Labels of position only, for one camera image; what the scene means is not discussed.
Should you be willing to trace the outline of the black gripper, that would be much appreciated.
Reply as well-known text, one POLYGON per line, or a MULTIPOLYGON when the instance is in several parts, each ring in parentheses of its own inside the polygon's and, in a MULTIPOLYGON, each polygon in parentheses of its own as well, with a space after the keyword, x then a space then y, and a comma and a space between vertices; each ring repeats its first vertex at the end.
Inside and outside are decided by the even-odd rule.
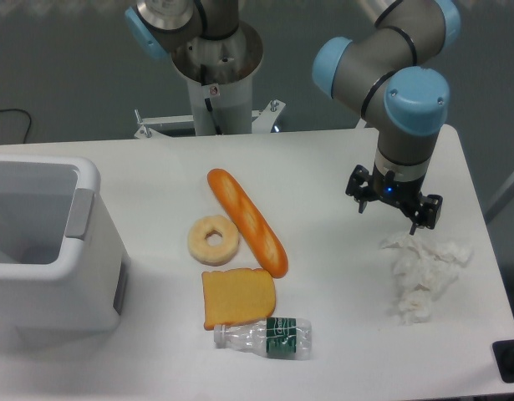
POLYGON ((362 165, 356 165, 349 177, 345 194, 352 196, 362 214, 371 201, 381 201, 400 209, 412 221, 410 234, 417 229, 433 230, 440 218, 443 197, 441 195, 422 195, 421 186, 424 176, 412 181, 397 181, 394 173, 383 175, 376 166, 373 174, 362 165))

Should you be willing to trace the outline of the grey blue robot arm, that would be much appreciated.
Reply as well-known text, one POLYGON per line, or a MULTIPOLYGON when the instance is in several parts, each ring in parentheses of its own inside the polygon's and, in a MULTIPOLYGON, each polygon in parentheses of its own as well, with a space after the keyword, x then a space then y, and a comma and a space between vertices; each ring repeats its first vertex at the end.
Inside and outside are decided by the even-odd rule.
MULTIPOLYGON (((346 188, 360 208, 381 201, 414 228, 435 227, 439 195, 423 181, 450 100, 445 78, 424 63, 458 37, 451 1, 367 1, 374 32, 360 43, 336 37, 318 51, 316 86, 379 133, 374 167, 358 166, 346 188)), ((136 42, 152 58, 169 58, 186 79, 198 135, 252 131, 252 78, 263 45, 235 1, 139 1, 125 12, 136 42)))

